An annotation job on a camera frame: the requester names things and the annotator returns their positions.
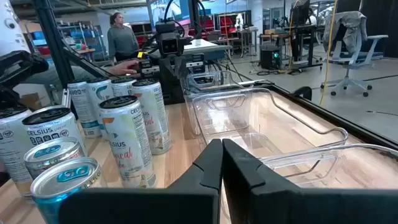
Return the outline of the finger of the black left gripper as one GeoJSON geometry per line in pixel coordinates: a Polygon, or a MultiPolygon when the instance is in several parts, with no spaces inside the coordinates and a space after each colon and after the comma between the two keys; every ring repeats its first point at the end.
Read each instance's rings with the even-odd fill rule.
{"type": "Polygon", "coordinates": [[[182,91],[185,91],[186,77],[188,75],[187,61],[183,56],[175,57],[174,75],[180,80],[182,91]]]}
{"type": "Polygon", "coordinates": [[[162,90],[165,93],[166,104],[174,104],[173,85],[174,77],[173,68],[169,58],[162,58],[159,60],[159,78],[162,85],[162,90]]]}

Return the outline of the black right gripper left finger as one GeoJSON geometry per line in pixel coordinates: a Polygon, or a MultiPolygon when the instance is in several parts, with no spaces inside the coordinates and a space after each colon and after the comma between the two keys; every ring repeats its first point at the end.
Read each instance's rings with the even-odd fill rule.
{"type": "Polygon", "coordinates": [[[60,206],[60,224],[219,224],[223,145],[212,140],[164,189],[92,188],[60,206]]]}

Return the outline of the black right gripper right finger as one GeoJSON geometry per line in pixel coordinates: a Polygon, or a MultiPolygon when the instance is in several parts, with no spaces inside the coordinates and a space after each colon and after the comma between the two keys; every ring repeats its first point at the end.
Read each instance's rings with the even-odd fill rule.
{"type": "Polygon", "coordinates": [[[398,224],[398,189],[300,187],[225,139],[231,224],[398,224]]]}

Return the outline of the white Celsius can blue print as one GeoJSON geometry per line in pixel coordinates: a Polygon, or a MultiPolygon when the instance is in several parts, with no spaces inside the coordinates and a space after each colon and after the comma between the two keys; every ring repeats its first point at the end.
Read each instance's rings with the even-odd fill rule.
{"type": "Polygon", "coordinates": [[[88,156],[75,115],[70,108],[43,108],[24,118],[22,124],[33,146],[57,138],[73,137],[80,143],[84,155],[88,156]]]}
{"type": "Polygon", "coordinates": [[[0,110],[0,159],[6,166],[20,194],[31,199],[32,177],[24,162],[25,153],[31,148],[22,120],[32,112],[25,106],[0,110]]]}
{"type": "Polygon", "coordinates": [[[101,136],[100,126],[92,109],[87,81],[75,79],[68,83],[67,87],[85,137],[97,138],[101,136]]]}
{"type": "Polygon", "coordinates": [[[111,80],[109,78],[94,78],[87,81],[87,90],[92,108],[99,124],[99,129],[104,140],[108,140],[102,118],[100,116],[100,103],[114,97],[111,80]]]}

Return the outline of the blue silver Red Bull can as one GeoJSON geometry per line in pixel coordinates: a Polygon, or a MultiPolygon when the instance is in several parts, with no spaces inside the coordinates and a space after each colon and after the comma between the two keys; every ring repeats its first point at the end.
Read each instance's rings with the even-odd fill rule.
{"type": "Polygon", "coordinates": [[[33,179],[63,161],[85,157],[85,152],[74,137],[57,138],[39,144],[24,154],[24,163],[33,179]]]}
{"type": "Polygon", "coordinates": [[[46,224],[59,224],[61,203],[71,194],[93,187],[106,187],[101,166],[91,157],[69,159],[54,165],[34,179],[33,201],[46,224]]]}

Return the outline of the grey work table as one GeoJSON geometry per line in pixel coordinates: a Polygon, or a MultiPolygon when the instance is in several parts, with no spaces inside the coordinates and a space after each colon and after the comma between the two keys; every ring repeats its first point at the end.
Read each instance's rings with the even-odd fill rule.
{"type": "Polygon", "coordinates": [[[194,39],[190,45],[184,46],[183,55],[204,54],[205,60],[218,60],[225,58],[227,51],[233,47],[230,45],[218,45],[203,39],[194,39]]]}

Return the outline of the clear plastic bin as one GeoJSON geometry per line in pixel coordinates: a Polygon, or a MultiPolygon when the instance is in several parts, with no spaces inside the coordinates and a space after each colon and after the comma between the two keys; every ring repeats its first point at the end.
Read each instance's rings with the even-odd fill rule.
{"type": "Polygon", "coordinates": [[[229,139],[256,157],[344,145],[349,134],[317,124],[265,88],[209,93],[190,107],[205,143],[229,139]]]}
{"type": "Polygon", "coordinates": [[[238,82],[249,81],[248,78],[231,73],[230,71],[215,71],[189,74],[181,82],[185,91],[200,93],[207,90],[235,86],[238,82]]]}
{"type": "Polygon", "coordinates": [[[398,189],[398,151],[384,146],[330,146],[260,161],[300,187],[398,189]]]}

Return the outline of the black computer tower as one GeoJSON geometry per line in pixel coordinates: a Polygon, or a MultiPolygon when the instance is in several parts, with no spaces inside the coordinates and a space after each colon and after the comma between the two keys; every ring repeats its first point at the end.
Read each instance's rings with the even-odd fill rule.
{"type": "Polygon", "coordinates": [[[260,46],[260,65],[267,70],[278,70],[280,68],[280,50],[276,45],[260,46]]]}

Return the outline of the metal shelf with bins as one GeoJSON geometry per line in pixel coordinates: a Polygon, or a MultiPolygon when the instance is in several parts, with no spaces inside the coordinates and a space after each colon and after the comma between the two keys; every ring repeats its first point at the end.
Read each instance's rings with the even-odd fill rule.
{"type": "Polygon", "coordinates": [[[105,61],[108,56],[100,26],[91,21],[57,22],[64,41],[91,62],[105,61]]]}

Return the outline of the black standing desk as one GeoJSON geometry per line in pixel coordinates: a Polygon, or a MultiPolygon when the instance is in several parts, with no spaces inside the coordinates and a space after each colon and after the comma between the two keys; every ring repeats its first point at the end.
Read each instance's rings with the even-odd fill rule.
{"type": "Polygon", "coordinates": [[[322,57],[314,55],[324,26],[303,25],[265,30],[259,35],[261,45],[276,45],[280,50],[279,70],[301,72],[304,68],[322,68],[322,57]]]}

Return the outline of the black table clamp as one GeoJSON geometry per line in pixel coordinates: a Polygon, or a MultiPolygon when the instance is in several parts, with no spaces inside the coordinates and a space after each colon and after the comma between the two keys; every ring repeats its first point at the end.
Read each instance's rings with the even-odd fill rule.
{"type": "Polygon", "coordinates": [[[312,89],[309,86],[303,86],[292,92],[294,97],[301,96],[302,98],[311,101],[312,100],[312,89]]]}

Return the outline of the black monitor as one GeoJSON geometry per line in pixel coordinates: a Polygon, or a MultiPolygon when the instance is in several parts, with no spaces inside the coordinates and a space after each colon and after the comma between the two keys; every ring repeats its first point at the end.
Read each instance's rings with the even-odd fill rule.
{"type": "Polygon", "coordinates": [[[290,25],[303,26],[311,24],[310,20],[310,0],[295,0],[290,10],[290,25]]]}

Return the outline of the brown cardboard box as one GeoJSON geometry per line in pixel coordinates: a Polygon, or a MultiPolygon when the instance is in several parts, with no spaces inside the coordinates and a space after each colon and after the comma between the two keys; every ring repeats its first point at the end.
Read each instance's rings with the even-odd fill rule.
{"type": "Polygon", "coordinates": [[[32,111],[37,111],[46,106],[42,102],[43,98],[38,93],[28,93],[20,97],[20,102],[30,108],[32,111]]]}

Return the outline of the grey jacket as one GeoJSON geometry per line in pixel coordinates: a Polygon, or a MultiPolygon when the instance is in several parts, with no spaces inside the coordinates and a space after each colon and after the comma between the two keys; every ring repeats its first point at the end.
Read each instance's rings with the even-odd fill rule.
{"type": "Polygon", "coordinates": [[[338,29],[340,26],[343,26],[346,28],[346,31],[342,41],[345,43],[348,52],[354,53],[356,47],[356,32],[359,31],[362,41],[368,39],[366,20],[367,17],[359,11],[339,12],[335,14],[334,19],[332,15],[329,15],[326,19],[323,33],[323,46],[325,51],[328,51],[330,33],[332,33],[331,41],[333,42],[337,40],[338,29]]]}

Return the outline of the black bracket device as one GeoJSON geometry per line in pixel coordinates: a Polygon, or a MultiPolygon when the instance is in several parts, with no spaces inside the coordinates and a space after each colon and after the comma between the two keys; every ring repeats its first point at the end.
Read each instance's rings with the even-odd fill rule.
{"type": "Polygon", "coordinates": [[[25,50],[0,56],[0,110],[18,107],[20,96],[13,88],[32,75],[48,69],[45,59],[25,50]]]}

